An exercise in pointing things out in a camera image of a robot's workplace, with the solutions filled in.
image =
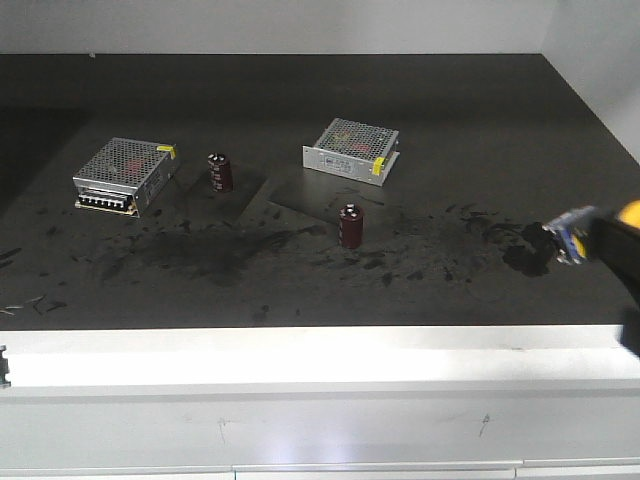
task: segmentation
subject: metal plate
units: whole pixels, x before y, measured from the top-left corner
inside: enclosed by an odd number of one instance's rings
[[[78,171],[74,178],[140,187],[169,155],[169,152],[157,150],[160,145],[139,140],[112,138]]]
[[[314,147],[373,162],[389,155],[397,136],[395,130],[336,118]]]

